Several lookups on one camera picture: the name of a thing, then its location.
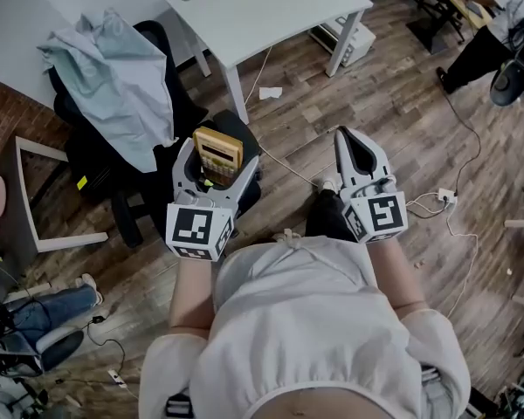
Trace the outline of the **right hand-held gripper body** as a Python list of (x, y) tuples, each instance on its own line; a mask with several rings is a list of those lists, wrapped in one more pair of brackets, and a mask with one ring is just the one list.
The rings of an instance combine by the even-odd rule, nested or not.
[(406, 200), (393, 175), (342, 188), (342, 215), (358, 244), (393, 238), (408, 229)]

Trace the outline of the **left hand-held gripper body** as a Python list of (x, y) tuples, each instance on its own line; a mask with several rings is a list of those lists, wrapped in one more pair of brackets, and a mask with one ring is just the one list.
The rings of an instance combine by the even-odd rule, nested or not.
[(186, 188), (167, 207), (165, 243), (180, 258), (218, 261), (234, 230), (239, 193)]

